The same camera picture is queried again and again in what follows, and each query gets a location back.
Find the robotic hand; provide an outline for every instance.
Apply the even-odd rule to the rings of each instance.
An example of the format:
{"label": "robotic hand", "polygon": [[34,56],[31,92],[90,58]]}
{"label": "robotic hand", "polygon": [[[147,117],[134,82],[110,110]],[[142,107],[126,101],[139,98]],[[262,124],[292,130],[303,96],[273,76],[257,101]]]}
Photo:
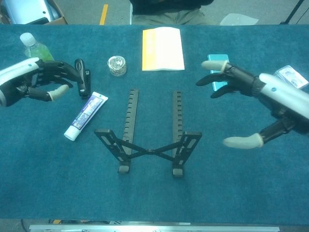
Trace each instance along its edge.
{"label": "robotic hand", "polygon": [[[81,59],[75,67],[82,67]],[[0,106],[10,106],[22,98],[29,97],[41,101],[54,101],[65,94],[73,85],[65,79],[83,83],[80,70],[61,61],[43,62],[39,58],[29,58],[0,71]],[[53,91],[43,91],[36,87],[50,83],[61,84]]]}
{"label": "robotic hand", "polygon": [[197,86],[204,86],[214,81],[228,83],[214,92],[211,98],[239,91],[243,95],[258,98],[277,119],[272,125],[249,137],[224,139],[226,146],[251,149],[262,147],[270,140],[291,130],[300,134],[309,132],[309,94],[269,74],[261,73],[259,76],[254,76],[227,61],[204,61],[202,67],[208,70],[221,70],[221,73],[205,76],[197,82]]}

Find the toothpaste tube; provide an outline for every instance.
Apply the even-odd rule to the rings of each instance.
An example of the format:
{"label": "toothpaste tube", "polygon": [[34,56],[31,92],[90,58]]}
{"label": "toothpaste tube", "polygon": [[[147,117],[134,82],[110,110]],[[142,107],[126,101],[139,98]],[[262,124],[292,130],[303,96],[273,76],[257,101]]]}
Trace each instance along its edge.
{"label": "toothpaste tube", "polygon": [[102,94],[93,92],[88,99],[78,116],[74,119],[70,127],[64,133],[64,136],[74,141],[76,137],[81,133],[82,129],[95,115],[99,108],[107,101],[108,97]]}

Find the cable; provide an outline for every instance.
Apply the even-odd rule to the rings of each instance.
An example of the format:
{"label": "cable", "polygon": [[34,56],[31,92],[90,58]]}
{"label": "cable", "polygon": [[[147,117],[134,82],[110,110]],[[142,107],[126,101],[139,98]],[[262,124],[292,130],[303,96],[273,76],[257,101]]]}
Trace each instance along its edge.
{"label": "cable", "polygon": [[305,15],[305,13],[307,13],[308,10],[309,10],[309,7],[308,7],[307,10],[301,15],[301,17],[300,17],[299,20],[296,22],[296,24],[301,20],[301,18]]}
{"label": "cable", "polygon": [[23,219],[20,219],[20,224],[21,224],[21,227],[23,228],[23,230],[25,232],[28,232],[28,230],[26,229],[25,225],[24,225],[24,220]]}

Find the green liquid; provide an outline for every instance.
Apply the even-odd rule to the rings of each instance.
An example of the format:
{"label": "green liquid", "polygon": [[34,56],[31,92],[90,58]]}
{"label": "green liquid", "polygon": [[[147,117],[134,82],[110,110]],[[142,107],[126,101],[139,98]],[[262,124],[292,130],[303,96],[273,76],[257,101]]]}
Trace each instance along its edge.
{"label": "green liquid", "polygon": [[29,58],[38,57],[43,61],[54,60],[52,54],[50,54],[48,48],[41,43],[36,43],[33,46],[26,47],[25,55]]}

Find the white bottle cap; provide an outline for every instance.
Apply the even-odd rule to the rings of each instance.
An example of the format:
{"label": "white bottle cap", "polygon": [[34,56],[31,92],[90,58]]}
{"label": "white bottle cap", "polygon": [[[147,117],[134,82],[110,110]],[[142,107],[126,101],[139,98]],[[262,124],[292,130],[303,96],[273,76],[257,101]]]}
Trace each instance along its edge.
{"label": "white bottle cap", "polygon": [[23,42],[23,44],[27,47],[32,46],[36,43],[35,38],[29,32],[21,34],[21,36],[19,38],[20,38],[21,42]]}
{"label": "white bottle cap", "polygon": [[70,126],[63,135],[66,136],[68,139],[75,141],[75,139],[80,133],[81,131],[79,129],[74,126]]}

